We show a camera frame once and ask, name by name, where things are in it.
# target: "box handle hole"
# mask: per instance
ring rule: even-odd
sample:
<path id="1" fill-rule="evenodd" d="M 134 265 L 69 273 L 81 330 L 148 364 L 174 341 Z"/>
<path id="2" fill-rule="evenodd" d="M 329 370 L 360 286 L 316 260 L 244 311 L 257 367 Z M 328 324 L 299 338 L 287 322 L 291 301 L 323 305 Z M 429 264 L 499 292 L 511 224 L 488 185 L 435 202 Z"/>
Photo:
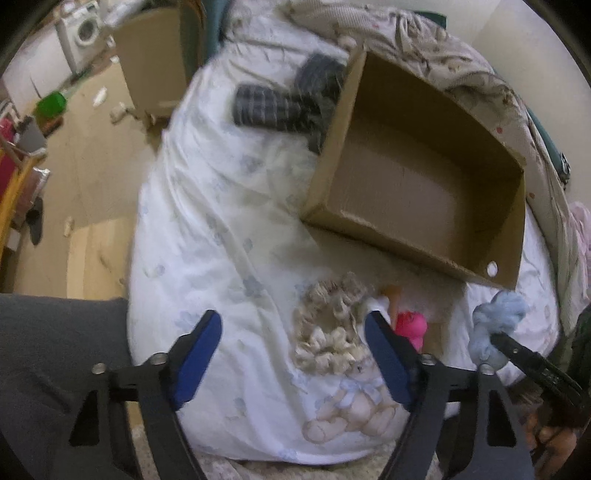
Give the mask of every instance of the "box handle hole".
<path id="1" fill-rule="evenodd" d="M 496 274 L 499 273 L 499 266 L 495 261 L 489 262 L 489 264 L 486 266 L 486 273 L 490 278 L 496 277 Z"/>

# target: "dark gray cushion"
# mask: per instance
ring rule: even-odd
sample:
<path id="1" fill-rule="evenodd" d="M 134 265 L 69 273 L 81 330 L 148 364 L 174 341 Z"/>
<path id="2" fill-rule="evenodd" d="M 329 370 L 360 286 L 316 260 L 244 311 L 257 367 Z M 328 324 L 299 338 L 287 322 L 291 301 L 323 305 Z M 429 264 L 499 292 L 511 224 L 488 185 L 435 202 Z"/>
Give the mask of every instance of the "dark gray cushion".
<path id="1" fill-rule="evenodd" d="M 92 365 L 131 364 L 127 301 L 0 294 L 0 430 L 36 480 L 48 478 L 74 393 Z"/>

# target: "metal bolt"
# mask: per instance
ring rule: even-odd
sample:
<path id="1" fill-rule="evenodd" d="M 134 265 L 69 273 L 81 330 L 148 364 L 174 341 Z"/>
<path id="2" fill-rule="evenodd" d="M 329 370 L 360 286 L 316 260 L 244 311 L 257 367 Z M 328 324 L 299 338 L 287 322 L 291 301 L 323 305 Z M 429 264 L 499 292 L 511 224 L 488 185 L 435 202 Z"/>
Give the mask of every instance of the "metal bolt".
<path id="1" fill-rule="evenodd" d="M 485 375 L 494 375 L 495 374 L 495 369 L 492 368 L 490 365 L 488 364 L 482 364 L 480 366 L 480 371 L 485 374 Z"/>
<path id="2" fill-rule="evenodd" d="M 92 372 L 95 375 L 103 374 L 106 371 L 107 371 L 107 366 L 104 363 L 102 363 L 102 362 L 99 363 L 99 364 L 93 365 L 93 367 L 92 367 Z"/>
<path id="3" fill-rule="evenodd" d="M 421 363 L 423 365 L 435 365 L 435 358 L 429 353 L 424 353 L 421 355 Z"/>
<path id="4" fill-rule="evenodd" d="M 150 363 L 152 365 L 162 365 L 168 361 L 168 355 L 166 353 L 155 353 L 150 357 Z"/>

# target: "white bedsheet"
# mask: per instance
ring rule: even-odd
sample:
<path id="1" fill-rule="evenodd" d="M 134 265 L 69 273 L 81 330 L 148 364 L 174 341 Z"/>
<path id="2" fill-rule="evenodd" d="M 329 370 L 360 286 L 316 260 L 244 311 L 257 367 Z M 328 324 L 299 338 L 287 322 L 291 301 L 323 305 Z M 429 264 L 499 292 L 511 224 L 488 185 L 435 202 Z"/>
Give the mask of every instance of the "white bedsheet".
<path id="1" fill-rule="evenodd" d="M 304 438 L 304 425 L 343 380 L 306 375 L 290 361 L 293 310 L 306 286 L 348 271 L 375 286 L 402 285 L 401 307 L 430 322 L 425 350 L 462 368 L 474 368 L 467 354 L 472 310 L 495 290 L 299 221 L 317 157 L 304 137 L 234 126 L 233 94 L 240 82 L 289 87 L 313 51 L 343 61 L 346 54 L 273 15 L 251 28 L 249 41 L 227 42 L 196 74 L 142 188 L 129 344 L 134 361 L 143 362 L 191 331 L 205 310 L 217 310 L 222 341 L 178 415 L 191 446 L 234 459 L 345 462 L 398 435 L 406 415 L 398 408 L 381 437 L 347 432 L 320 445 Z M 517 291 L 531 311 L 515 338 L 544 354 L 559 332 L 553 279 L 528 208 Z M 500 376 L 510 383 L 519 371 L 509 364 Z"/>

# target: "pink toy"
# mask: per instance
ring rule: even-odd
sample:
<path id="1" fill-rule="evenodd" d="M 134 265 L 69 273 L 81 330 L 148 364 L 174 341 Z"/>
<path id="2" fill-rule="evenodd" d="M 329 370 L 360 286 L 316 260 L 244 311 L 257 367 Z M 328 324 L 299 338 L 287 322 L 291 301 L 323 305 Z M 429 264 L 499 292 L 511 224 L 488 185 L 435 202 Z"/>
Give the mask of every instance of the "pink toy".
<path id="1" fill-rule="evenodd" d="M 396 318 L 394 333 L 408 338 L 414 349 L 420 352 L 423 348 L 423 337 L 427 333 L 427 321 L 419 312 L 401 312 Z"/>

